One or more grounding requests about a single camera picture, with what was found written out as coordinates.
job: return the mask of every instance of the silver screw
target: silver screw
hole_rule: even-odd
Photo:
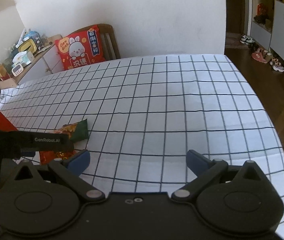
[[[135,202],[142,202],[142,201],[143,201],[143,199],[142,199],[142,198],[140,198],[140,197],[136,197],[136,198],[134,199],[134,201],[135,201]]]
[[[102,192],[97,189],[92,189],[86,192],[86,196],[88,196],[89,198],[99,198],[100,196],[102,196]]]
[[[183,197],[188,197],[190,195],[190,192],[186,189],[178,189],[176,192],[174,192],[174,195],[183,198]]]
[[[133,200],[131,200],[131,199],[126,199],[124,202],[125,202],[126,204],[133,204]]]

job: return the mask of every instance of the pillow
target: pillow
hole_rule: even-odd
[[[88,31],[73,33],[56,40],[55,44],[65,70],[105,61],[97,25]]]

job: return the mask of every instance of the white digital timer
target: white digital timer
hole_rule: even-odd
[[[24,68],[23,68],[22,64],[21,64],[21,63],[18,63],[18,64],[16,65],[16,67],[14,67],[14,68],[12,69],[12,74],[16,77],[16,76],[18,76],[19,74],[22,73],[23,69],[24,69]]]

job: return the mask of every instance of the checkered tablecloth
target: checkered tablecloth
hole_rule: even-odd
[[[134,57],[88,65],[2,91],[19,130],[52,132],[88,120],[90,166],[81,175],[110,191],[174,190],[195,175],[193,149],[233,165],[258,163],[284,202],[284,153],[260,100],[224,55]],[[38,154],[33,163],[39,163]],[[277,232],[284,238],[284,216]]]

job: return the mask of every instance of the plastic bottle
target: plastic bottle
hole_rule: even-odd
[[[3,66],[2,63],[0,63],[0,79],[2,81],[7,80],[11,78],[10,75],[8,74],[8,72],[6,71],[5,67]]]

